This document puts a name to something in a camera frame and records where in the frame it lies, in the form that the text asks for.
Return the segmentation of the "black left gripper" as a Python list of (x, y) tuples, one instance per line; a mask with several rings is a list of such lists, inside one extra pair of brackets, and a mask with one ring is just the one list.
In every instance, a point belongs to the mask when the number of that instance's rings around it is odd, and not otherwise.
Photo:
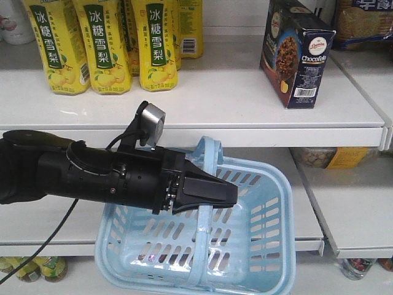
[(238, 200), (238, 187), (215, 177), (185, 159), (183, 152), (156, 147), (152, 151), (118, 147), (119, 165), (114, 203), (149, 209), (153, 214), (172, 214), (201, 205), (231, 208)]

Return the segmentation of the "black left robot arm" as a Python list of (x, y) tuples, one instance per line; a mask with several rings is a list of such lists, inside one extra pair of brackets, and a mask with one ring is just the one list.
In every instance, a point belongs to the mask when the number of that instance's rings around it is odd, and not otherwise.
[(163, 147), (110, 151), (47, 132), (5, 132), (1, 203), (46, 195), (178, 214), (201, 205), (231, 208), (238, 188), (199, 169), (183, 152)]

